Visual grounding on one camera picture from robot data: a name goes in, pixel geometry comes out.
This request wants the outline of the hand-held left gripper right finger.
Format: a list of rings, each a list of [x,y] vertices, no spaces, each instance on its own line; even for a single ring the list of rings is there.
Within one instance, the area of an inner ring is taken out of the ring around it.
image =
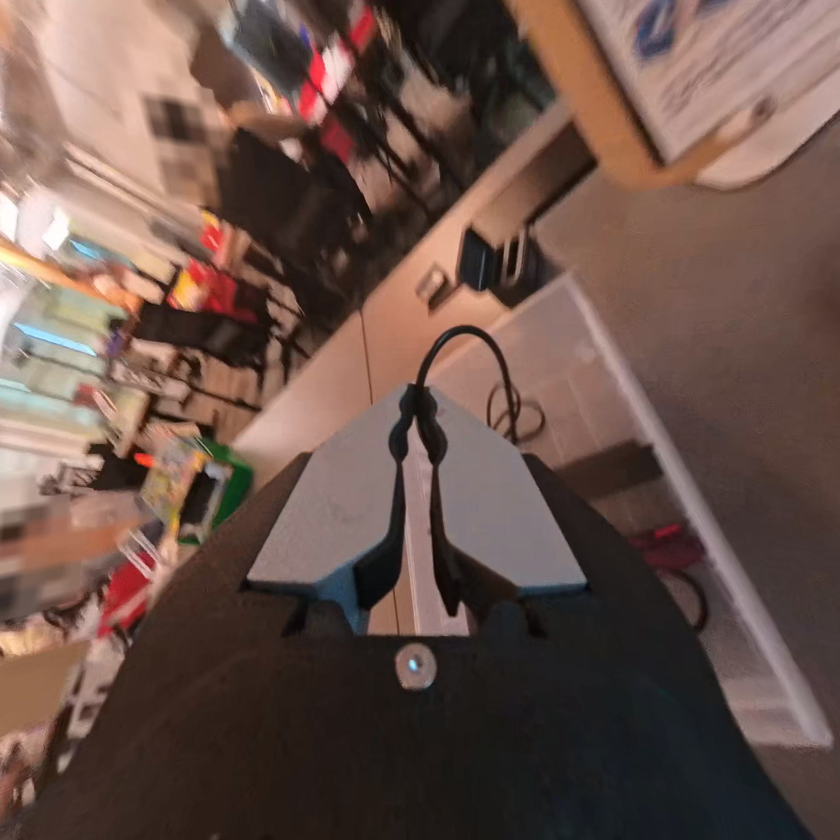
[[[582,593],[588,580],[516,446],[433,387],[420,390],[428,534],[445,613]]]

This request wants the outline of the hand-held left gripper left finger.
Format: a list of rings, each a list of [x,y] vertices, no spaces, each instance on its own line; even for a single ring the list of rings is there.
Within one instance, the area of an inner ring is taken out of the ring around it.
[[[411,388],[318,446],[247,573],[250,589],[339,605],[354,632],[403,568]]]

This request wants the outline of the translucent plastic bin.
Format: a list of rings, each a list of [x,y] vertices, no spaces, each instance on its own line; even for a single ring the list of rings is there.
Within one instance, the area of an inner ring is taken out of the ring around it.
[[[831,749],[832,725],[684,459],[603,322],[570,276],[490,328],[525,400],[547,426],[523,450],[555,470],[633,440],[654,448],[663,478],[585,499],[626,539],[654,552],[699,634],[741,730],[753,744]]]

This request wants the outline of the dark grey usb hub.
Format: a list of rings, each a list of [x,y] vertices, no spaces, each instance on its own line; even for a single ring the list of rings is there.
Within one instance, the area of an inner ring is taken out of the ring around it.
[[[444,347],[456,338],[475,338],[485,344],[496,360],[500,373],[500,381],[494,385],[486,399],[486,425],[498,433],[512,445],[521,447],[537,440],[547,426],[547,417],[541,405],[534,400],[525,400],[514,385],[508,361],[498,342],[486,331],[475,325],[462,324],[442,332],[425,353],[418,366],[416,377],[412,385],[413,418],[418,426],[423,443],[427,445],[430,439],[434,411],[433,398],[427,387],[427,378],[433,364]],[[503,392],[506,408],[497,417],[492,414],[492,406],[496,394]],[[531,431],[521,434],[519,422],[523,410],[533,410],[537,414],[538,424]]]

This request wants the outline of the green plastic bin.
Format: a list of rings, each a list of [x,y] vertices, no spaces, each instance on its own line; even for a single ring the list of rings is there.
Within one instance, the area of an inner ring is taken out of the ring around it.
[[[178,543],[201,545],[246,499],[253,470],[204,437],[172,437],[152,456],[140,499]]]

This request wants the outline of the black device with screen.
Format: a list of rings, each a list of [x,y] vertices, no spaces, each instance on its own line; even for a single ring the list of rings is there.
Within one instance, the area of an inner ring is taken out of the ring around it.
[[[496,249],[497,280],[493,295],[514,309],[544,288],[554,277],[554,266],[543,253],[532,227],[522,227]]]

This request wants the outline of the red storage bin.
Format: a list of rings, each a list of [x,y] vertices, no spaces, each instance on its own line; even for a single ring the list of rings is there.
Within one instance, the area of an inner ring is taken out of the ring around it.
[[[189,259],[175,273],[165,302],[186,312],[208,312],[244,324],[257,324],[266,315],[265,292],[215,266]]]

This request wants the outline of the black office chair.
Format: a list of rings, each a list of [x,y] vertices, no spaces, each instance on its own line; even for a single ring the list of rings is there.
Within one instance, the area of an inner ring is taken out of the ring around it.
[[[278,143],[236,129],[217,179],[219,217],[296,267],[349,250],[357,229],[372,225],[357,181],[317,133],[304,136],[303,159],[296,161]]]

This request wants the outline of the white stand base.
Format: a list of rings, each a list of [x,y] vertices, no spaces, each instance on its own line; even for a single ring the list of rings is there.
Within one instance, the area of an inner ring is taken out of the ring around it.
[[[838,110],[838,101],[797,102],[699,173],[694,184],[729,192],[761,182],[800,152],[835,119]]]

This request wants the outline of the printed instruction sheet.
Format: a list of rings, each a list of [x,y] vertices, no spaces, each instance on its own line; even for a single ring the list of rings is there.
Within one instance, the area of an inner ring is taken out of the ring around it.
[[[578,8],[658,157],[768,116],[838,69],[838,1],[583,1]]]

